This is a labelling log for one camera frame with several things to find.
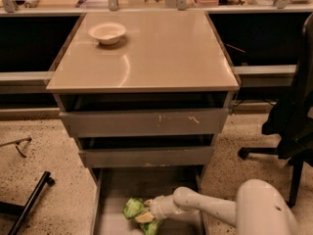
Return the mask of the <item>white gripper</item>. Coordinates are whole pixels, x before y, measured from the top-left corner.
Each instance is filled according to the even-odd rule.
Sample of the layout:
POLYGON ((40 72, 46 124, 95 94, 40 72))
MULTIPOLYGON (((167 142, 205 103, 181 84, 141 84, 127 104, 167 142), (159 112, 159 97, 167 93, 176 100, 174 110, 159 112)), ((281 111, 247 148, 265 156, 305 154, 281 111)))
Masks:
POLYGON ((138 223, 152 222, 155 218, 158 220, 171 218, 176 214, 178 206, 174 203, 172 195, 158 196, 144 202, 144 205, 150 207, 150 211, 144 211, 135 217, 138 223))

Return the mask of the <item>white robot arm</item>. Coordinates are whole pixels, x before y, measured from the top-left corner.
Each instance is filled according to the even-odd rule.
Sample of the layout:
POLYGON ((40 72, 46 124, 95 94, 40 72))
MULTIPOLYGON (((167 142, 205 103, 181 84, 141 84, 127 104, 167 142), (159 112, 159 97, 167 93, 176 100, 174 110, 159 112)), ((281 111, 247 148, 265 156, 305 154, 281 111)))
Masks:
POLYGON ((146 211, 135 217, 137 222, 187 220, 203 212, 235 227, 237 235, 297 235, 297 222, 280 192, 259 179, 244 182, 234 201, 179 187, 172 195, 148 201, 147 206, 146 211))

